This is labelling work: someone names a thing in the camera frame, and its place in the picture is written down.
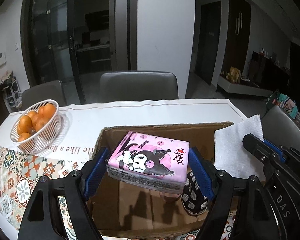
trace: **chair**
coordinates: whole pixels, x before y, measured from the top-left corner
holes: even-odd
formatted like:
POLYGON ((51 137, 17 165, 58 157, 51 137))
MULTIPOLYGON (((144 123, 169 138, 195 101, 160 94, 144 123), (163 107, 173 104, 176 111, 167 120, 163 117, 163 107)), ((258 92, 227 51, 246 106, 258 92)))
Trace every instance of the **chair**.
POLYGON ((174 74, 152 71, 117 71, 100 78, 98 103, 178 99, 174 74))
POLYGON ((300 128, 291 116, 279 106, 272 107, 261 119, 263 137, 279 146, 300 151, 300 128))
POLYGON ((22 93, 22 109, 26 110, 35 103, 46 99, 56 100, 59 106, 67 106, 65 93, 60 80, 46 82, 25 90, 22 93))

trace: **white plastic basket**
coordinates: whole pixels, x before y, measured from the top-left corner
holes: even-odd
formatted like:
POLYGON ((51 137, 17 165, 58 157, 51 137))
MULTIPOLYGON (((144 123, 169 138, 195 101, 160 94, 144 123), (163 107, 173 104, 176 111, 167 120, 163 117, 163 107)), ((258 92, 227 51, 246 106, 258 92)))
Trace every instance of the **white plastic basket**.
POLYGON ((18 148, 24 153, 35 155, 52 144, 53 140, 57 137, 57 135, 60 132, 61 125, 62 123, 61 116, 59 113, 59 104, 57 103, 57 101, 47 99, 36 103, 35 105, 29 107, 26 111, 22 113, 22 115, 18 118, 18 120, 12 127, 12 130, 10 132, 10 139, 13 142, 13 144, 17 145, 18 148), (45 106, 48 103, 54 105, 57 109, 52 118, 49 120, 49 122, 28 139, 22 142, 18 142, 19 135, 17 133, 17 126, 19 124, 20 118, 24 115, 27 115, 32 110, 38 112, 40 106, 45 106))

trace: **screw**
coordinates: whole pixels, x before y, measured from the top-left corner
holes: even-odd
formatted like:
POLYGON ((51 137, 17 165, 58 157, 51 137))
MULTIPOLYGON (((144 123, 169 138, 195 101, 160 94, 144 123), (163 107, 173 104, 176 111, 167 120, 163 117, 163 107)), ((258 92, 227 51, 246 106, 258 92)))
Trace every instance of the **screw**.
POLYGON ((218 174, 223 177, 226 174, 226 171, 224 170, 218 170, 218 174))
POLYGON ((256 175, 251 175, 251 176, 249 177, 249 179, 251 179, 251 180, 254 181, 254 182, 256 182, 256 181, 259 180, 258 177, 257 177, 256 175))
POLYGON ((73 171, 71 172, 71 175, 74 176, 74 177, 78 176, 79 174, 80 174, 80 171, 79 171, 79 170, 73 170, 73 171))
POLYGON ((45 181, 48 180, 48 176, 47 175, 43 175, 43 176, 40 177, 39 180, 40 180, 40 182, 45 182, 45 181))

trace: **cartoon character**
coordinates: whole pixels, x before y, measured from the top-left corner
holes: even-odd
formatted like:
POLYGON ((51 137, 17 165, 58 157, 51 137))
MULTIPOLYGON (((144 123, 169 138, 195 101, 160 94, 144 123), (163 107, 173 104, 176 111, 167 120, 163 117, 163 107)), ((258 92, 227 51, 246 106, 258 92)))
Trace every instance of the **cartoon character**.
POLYGON ((153 152, 143 150, 137 152, 137 150, 130 151, 129 148, 131 144, 125 148, 123 154, 117 157, 119 161, 119 168, 123 169, 124 165, 131 171, 137 171, 140 173, 162 176, 162 175, 172 175, 173 171, 170 171, 166 166, 160 163, 160 160, 170 152, 171 150, 158 150, 155 149, 153 152))

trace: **white towel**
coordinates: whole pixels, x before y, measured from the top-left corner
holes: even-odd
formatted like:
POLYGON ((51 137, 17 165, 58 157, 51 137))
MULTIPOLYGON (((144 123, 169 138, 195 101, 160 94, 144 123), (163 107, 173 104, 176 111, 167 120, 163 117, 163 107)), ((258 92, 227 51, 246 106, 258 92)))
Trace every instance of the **white towel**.
POLYGON ((215 131, 214 166, 217 170, 227 171, 232 177, 247 179, 250 175, 256 175, 260 181, 264 181, 263 164, 242 145, 243 137, 249 133, 263 141, 259 114, 215 131))

